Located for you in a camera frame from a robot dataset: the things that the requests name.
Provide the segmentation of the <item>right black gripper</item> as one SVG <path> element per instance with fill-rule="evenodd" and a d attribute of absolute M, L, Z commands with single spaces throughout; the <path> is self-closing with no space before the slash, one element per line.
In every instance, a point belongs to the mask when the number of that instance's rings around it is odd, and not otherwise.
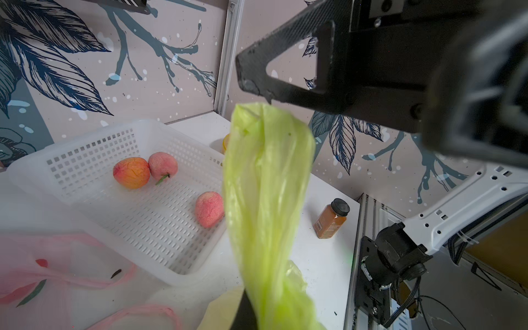
<path fill-rule="evenodd" d="M 417 133 L 426 90 L 478 1 L 315 1 L 236 56 L 240 88 L 268 102 L 305 107 Z M 316 86 L 271 77 L 268 64 L 316 37 Z"/>

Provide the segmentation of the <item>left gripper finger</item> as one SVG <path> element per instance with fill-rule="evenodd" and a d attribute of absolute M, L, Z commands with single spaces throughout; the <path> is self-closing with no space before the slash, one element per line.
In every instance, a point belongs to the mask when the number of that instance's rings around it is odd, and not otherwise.
<path fill-rule="evenodd" d="M 238 310 L 236 311 L 235 319 L 233 320 L 230 330 L 257 330 L 257 317 L 252 308 L 250 299 L 246 293 L 246 290 L 243 291 L 241 297 L 241 302 L 239 304 Z"/>

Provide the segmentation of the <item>green plastic bag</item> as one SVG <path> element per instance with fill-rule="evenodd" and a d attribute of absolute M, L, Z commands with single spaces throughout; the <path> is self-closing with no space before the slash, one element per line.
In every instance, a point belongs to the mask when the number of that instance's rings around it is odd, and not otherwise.
<path fill-rule="evenodd" d="M 208 305 L 201 329 L 230 329 L 243 291 L 258 329 L 321 329 L 290 258 L 315 152 L 311 129 L 266 103 L 238 104 L 224 159 L 224 210 L 243 287 Z"/>

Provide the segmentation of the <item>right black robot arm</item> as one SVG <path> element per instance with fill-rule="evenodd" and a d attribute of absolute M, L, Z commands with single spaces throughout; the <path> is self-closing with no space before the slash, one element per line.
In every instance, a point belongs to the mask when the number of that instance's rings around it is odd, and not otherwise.
<path fill-rule="evenodd" d="M 240 88 L 312 131 L 315 176 L 411 221 L 429 253 L 527 182 L 526 1 L 248 1 Z"/>

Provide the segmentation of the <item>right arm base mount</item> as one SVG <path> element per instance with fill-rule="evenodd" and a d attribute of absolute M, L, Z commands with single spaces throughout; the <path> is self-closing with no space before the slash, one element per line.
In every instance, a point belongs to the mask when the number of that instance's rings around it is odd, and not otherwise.
<path fill-rule="evenodd" d="M 378 246 L 367 236 L 361 238 L 357 261 L 358 273 L 353 294 L 355 310 L 365 313 L 369 323 L 390 329 L 416 301 L 421 279 L 417 279 L 407 299 L 393 308 L 391 288 L 398 285 L 400 277 L 384 266 Z"/>

